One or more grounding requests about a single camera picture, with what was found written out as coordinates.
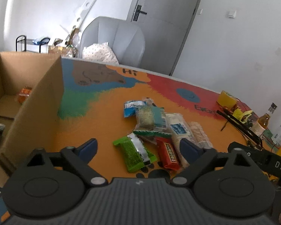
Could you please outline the black metal shoe rack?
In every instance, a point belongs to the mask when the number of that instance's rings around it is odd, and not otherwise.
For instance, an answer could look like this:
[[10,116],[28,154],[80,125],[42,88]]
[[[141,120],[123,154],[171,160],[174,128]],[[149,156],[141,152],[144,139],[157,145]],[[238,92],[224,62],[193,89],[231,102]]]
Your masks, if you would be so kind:
[[15,50],[16,52],[47,53],[50,39],[49,37],[29,39],[23,34],[16,37]]

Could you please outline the white foam board with holes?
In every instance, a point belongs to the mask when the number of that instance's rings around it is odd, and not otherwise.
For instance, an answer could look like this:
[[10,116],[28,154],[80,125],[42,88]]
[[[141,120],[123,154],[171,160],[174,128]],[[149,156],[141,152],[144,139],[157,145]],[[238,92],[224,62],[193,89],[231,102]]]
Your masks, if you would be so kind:
[[92,7],[94,6],[97,0],[85,0],[84,3],[78,7],[74,12],[74,24],[72,27],[72,31],[69,33],[68,37],[66,38],[67,45],[69,44],[70,39],[73,37],[73,33],[76,29],[79,31],[88,16],[89,12],[91,11]]

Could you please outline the grey closed door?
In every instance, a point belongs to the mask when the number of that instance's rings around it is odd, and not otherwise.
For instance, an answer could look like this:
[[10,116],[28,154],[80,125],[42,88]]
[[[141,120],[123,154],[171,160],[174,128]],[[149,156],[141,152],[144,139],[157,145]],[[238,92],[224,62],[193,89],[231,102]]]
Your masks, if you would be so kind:
[[[173,74],[199,4],[200,0],[132,0],[127,20],[141,28],[146,43],[141,68]],[[133,21],[137,5],[147,15]]]

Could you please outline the brown cardboard box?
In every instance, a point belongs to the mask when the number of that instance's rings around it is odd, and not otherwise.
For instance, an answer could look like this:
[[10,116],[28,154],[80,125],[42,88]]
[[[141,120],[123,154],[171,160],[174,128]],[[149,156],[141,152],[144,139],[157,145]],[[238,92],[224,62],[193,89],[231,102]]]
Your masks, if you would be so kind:
[[[20,104],[25,86],[32,92]],[[0,188],[34,149],[52,144],[63,93],[60,56],[0,53]]]

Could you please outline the orange snack packet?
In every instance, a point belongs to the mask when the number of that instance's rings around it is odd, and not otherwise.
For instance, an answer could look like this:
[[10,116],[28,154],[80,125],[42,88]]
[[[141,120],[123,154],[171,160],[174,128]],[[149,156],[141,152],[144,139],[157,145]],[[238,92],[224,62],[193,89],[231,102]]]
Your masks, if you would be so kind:
[[25,102],[25,100],[29,97],[31,92],[32,92],[31,87],[25,86],[24,88],[22,88],[16,97],[16,100],[18,101],[18,103],[23,104]]

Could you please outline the red snack bar packet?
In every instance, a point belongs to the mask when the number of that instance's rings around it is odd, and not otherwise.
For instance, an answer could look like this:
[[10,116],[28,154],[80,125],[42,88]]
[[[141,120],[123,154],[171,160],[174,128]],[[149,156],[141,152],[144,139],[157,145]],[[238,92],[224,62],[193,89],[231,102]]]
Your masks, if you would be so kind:
[[180,169],[179,159],[173,148],[172,140],[162,137],[156,138],[158,155],[164,168],[178,171]]

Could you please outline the teal clear cracker packet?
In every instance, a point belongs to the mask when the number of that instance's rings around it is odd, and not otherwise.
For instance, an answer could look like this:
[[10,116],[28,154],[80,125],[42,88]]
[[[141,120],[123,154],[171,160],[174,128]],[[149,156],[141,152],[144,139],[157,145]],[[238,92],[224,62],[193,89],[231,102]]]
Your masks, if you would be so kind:
[[167,128],[166,114],[163,108],[153,105],[141,106],[136,109],[137,131],[163,131]]

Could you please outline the brown carton with packaging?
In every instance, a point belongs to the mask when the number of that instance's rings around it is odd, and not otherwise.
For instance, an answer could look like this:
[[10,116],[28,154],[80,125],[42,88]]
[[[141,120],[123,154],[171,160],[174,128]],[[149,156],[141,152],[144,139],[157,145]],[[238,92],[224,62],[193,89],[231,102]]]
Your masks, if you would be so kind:
[[55,39],[48,47],[48,54],[58,54],[62,57],[78,57],[80,50],[80,29],[74,28],[65,40]]

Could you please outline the green snack bar packet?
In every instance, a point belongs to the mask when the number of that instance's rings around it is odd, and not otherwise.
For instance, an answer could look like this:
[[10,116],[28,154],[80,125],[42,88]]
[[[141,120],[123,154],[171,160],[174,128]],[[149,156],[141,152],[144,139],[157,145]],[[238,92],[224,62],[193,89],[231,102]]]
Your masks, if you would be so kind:
[[115,140],[113,145],[121,147],[129,173],[137,172],[157,161],[156,155],[149,151],[142,140],[134,133]]

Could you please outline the white blue label snack packet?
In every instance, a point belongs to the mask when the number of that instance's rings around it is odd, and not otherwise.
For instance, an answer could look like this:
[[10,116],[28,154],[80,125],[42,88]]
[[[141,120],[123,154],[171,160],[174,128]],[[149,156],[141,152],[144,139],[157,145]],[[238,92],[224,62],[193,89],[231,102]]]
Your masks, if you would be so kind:
[[171,130],[171,138],[176,154],[180,160],[182,167],[186,168],[189,166],[189,163],[186,161],[186,159],[182,156],[180,152],[180,141],[183,138],[186,138],[187,140],[196,144],[196,139],[194,138],[194,135],[190,130],[189,125],[186,123],[180,113],[166,113],[166,120]]

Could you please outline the amber glass bottle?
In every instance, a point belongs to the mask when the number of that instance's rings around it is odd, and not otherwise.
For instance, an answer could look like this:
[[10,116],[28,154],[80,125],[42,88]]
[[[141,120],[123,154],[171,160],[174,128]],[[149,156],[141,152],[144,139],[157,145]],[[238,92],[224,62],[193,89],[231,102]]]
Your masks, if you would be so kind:
[[254,132],[254,134],[256,134],[258,137],[260,137],[268,127],[268,122],[276,109],[277,105],[275,103],[272,103],[268,111],[256,120],[256,122],[251,127],[251,131]]

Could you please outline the yellow toy clutter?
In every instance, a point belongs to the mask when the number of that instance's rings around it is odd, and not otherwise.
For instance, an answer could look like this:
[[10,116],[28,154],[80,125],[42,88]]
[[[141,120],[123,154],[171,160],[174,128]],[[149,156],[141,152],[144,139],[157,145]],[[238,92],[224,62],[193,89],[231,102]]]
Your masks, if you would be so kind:
[[253,111],[248,110],[243,112],[240,108],[235,109],[233,112],[233,117],[235,117],[237,120],[239,120],[241,123],[245,124],[248,121],[248,118],[252,115]]

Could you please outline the white dotted pillow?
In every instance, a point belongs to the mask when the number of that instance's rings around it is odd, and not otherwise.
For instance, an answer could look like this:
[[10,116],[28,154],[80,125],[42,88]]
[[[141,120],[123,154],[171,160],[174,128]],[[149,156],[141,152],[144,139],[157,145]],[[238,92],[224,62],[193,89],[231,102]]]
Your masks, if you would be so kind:
[[119,61],[113,50],[109,47],[109,43],[94,43],[88,47],[84,47],[82,51],[82,59],[103,62],[108,65],[118,65]]

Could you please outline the beige biscuit packet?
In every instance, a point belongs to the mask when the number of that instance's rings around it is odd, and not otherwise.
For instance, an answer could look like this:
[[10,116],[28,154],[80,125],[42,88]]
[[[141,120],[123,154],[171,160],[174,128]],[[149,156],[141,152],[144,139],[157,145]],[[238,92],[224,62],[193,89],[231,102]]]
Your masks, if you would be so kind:
[[198,122],[189,122],[188,123],[191,132],[196,139],[196,145],[200,148],[211,149],[213,148],[213,144],[210,142],[208,136],[204,132],[202,126]]

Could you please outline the white wall switch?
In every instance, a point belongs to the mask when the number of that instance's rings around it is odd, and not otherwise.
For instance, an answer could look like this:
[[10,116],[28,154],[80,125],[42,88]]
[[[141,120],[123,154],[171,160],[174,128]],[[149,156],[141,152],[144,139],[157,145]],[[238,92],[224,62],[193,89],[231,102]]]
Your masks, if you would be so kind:
[[237,11],[236,10],[230,10],[227,12],[227,18],[232,18],[235,19],[237,15]]

